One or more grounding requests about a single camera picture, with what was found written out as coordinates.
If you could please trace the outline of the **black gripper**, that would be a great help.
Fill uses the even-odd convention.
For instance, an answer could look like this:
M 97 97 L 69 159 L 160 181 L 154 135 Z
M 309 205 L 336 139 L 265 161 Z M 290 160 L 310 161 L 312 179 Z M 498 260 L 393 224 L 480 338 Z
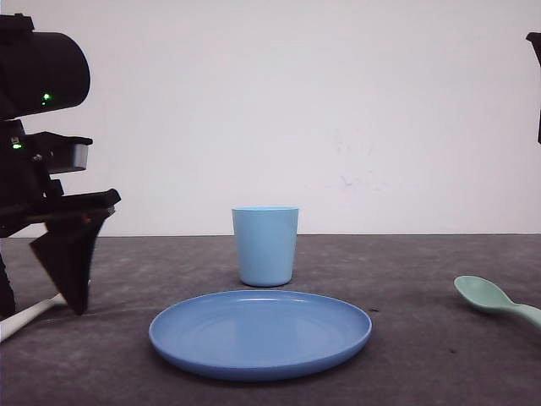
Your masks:
M 19 120 L 1 123 L 1 235 L 43 223 L 46 233 L 30 247 L 71 310 L 83 315 L 96 239 L 121 197 L 115 189 L 64 194 L 46 167 L 52 134 L 27 134 Z

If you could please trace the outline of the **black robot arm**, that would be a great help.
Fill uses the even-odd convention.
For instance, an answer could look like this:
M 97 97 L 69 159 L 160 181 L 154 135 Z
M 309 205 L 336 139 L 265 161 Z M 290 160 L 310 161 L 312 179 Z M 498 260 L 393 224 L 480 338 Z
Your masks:
M 77 315 L 86 312 L 96 238 L 121 200 L 115 189 L 66 195 L 57 174 L 84 171 L 93 141 L 25 132 L 23 116 L 77 107 L 88 96 L 90 68 L 79 45 L 37 32 L 31 17 L 1 17 L 1 236 L 31 224 L 37 260 Z
M 537 142 L 540 144 L 540 44 L 541 44 L 541 33 L 538 31 L 528 32 L 526 37 L 533 49 L 533 54 L 536 58 L 537 68 L 535 69 L 535 79 L 533 81 L 533 88 L 535 93 L 536 100 L 536 109 L 538 112 L 538 133 L 537 133 Z

